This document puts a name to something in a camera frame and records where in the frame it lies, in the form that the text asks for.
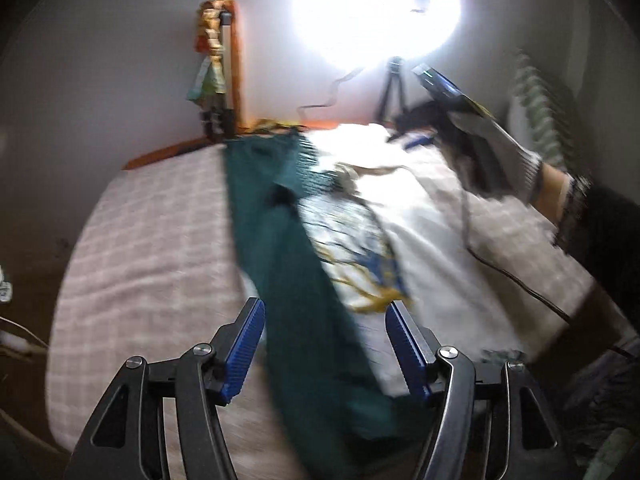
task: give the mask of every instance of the blue gripper pad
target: blue gripper pad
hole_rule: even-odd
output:
[[[240,328],[225,362],[225,379],[220,390],[220,397],[227,403],[240,393],[264,329],[264,303],[257,298],[250,298],[247,303],[252,300],[255,303],[244,321],[240,319],[242,312],[238,316],[239,319],[236,320],[236,322],[242,322],[242,328]]]
[[[427,382],[427,363],[395,303],[386,308],[386,334],[394,348],[409,393],[415,399],[425,402],[431,395]]]

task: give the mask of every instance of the checkered bedsheet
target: checkered bedsheet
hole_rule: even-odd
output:
[[[209,341],[244,304],[230,233],[222,148],[206,148],[114,179],[76,245],[58,298],[47,411],[71,450],[123,362],[180,357]],[[271,408],[257,355],[242,394],[218,410],[240,478],[305,475]],[[175,403],[165,400],[172,478],[184,478]]]
[[[222,149],[123,171],[95,207],[68,266],[51,334],[47,411],[61,446],[73,449],[127,357],[140,354],[149,362],[178,357],[210,340],[242,307]],[[410,157],[416,179],[460,228],[460,188],[440,153],[419,148]],[[478,251],[573,314],[591,277],[548,243],[548,222],[515,200],[470,200]],[[506,308],[510,295],[517,294],[515,304],[529,301],[526,312],[544,320],[547,340],[559,331],[554,314],[491,272],[487,278]],[[526,315],[513,319],[526,330]],[[540,329],[539,323],[532,325]],[[175,405],[166,400],[165,407],[172,478],[183,478]],[[270,405],[258,354],[242,394],[219,413],[239,477],[304,478]]]

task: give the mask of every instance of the blue object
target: blue object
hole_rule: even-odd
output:
[[[417,139],[412,139],[406,143],[402,148],[407,152],[408,150],[415,148],[416,146],[430,146],[433,144],[435,137],[429,137],[422,135]]]
[[[240,393],[249,365],[254,358],[258,341],[260,341],[260,335],[264,329],[264,319],[264,303],[262,300],[255,299],[255,303],[244,319],[242,328],[240,328],[238,336],[233,342],[224,365],[225,379],[220,390],[220,397],[225,402],[231,402],[231,399]]]
[[[402,301],[394,301],[386,308],[385,326],[409,393],[426,402],[431,395],[428,358],[433,356],[433,353],[427,347],[425,355],[424,348],[421,347],[426,346],[426,341]]]

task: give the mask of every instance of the patterned fabric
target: patterned fabric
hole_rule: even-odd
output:
[[[574,142],[561,92],[533,66],[526,54],[518,56],[513,94],[525,109],[533,148],[547,164],[575,174]]]
[[[221,150],[122,172],[87,222],[58,299],[47,367],[49,424],[66,449],[129,356],[179,357],[242,307]],[[164,405],[172,478],[184,478],[175,403]],[[259,355],[241,395],[218,414],[240,478],[304,478]]]
[[[335,193],[302,199],[298,210],[345,306],[384,312],[391,301],[408,300],[388,237],[368,207]]]

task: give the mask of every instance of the black cable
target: black cable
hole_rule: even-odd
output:
[[[306,116],[305,116],[305,113],[303,112],[303,110],[308,110],[310,108],[329,108],[329,107],[335,105],[338,102],[338,87],[342,83],[345,83],[345,82],[353,79],[354,77],[356,77],[363,70],[364,70],[363,66],[358,67],[358,68],[354,68],[347,75],[342,76],[341,78],[338,78],[335,81],[333,81],[331,83],[331,86],[329,86],[329,99],[324,104],[321,104],[321,105],[304,105],[304,106],[299,106],[298,108],[296,108],[296,110],[298,112],[298,117],[300,118],[300,123],[304,123],[306,121]]]
[[[572,323],[571,317],[565,311],[561,310],[551,300],[548,300],[539,292],[536,292],[532,288],[525,285],[525,283],[523,283],[520,278],[518,278],[517,276],[514,276],[508,270],[501,269],[500,267],[496,266],[495,264],[492,264],[488,260],[485,260],[482,256],[479,256],[478,254],[476,254],[473,247],[471,246],[471,241],[470,241],[471,212],[469,208],[469,197],[466,192],[465,186],[463,186],[462,184],[462,181],[460,181],[460,187],[462,188],[462,239],[465,244],[465,248],[469,252],[469,254],[471,254],[481,264],[486,265],[487,267],[493,270],[496,270],[497,272],[500,272],[500,274],[502,274],[503,276],[506,276],[507,278],[509,278],[513,283],[519,286],[527,294],[529,294],[533,298],[536,298],[540,303],[545,305],[549,310],[551,310],[554,314],[556,314],[556,316],[558,316],[565,323],[567,323],[567,325],[571,325]],[[616,354],[621,355],[622,357],[630,361],[638,361],[638,357],[627,352],[625,349],[620,348],[617,345],[609,346],[608,349],[611,350],[612,352],[615,352]]]

